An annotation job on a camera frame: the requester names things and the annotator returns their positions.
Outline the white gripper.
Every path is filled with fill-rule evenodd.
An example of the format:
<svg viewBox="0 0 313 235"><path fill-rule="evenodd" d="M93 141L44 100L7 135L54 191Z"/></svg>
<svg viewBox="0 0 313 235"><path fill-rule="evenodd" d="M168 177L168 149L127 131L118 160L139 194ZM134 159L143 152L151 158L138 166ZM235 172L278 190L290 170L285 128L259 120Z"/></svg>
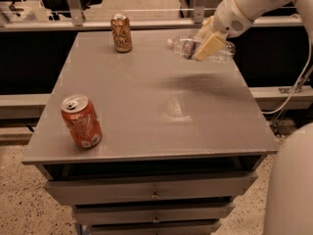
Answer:
<svg viewBox="0 0 313 235"><path fill-rule="evenodd" d="M226 46L227 35L238 37L251 28L253 21L240 9L236 0L223 0L211 16L202 25L196 38L203 40L194 54L196 61L204 61Z"/></svg>

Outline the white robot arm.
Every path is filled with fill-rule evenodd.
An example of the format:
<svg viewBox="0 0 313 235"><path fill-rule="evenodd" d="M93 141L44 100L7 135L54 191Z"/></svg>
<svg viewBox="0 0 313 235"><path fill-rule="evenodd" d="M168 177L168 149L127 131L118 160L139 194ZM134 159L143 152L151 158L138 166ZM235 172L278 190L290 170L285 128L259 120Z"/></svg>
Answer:
<svg viewBox="0 0 313 235"><path fill-rule="evenodd" d="M313 40L313 0L223 0L198 33L194 58L202 61L220 50L228 37L248 30L263 14L293 3L308 38ZM313 235L312 111L291 114L296 131L282 144L269 179L263 235Z"/></svg>

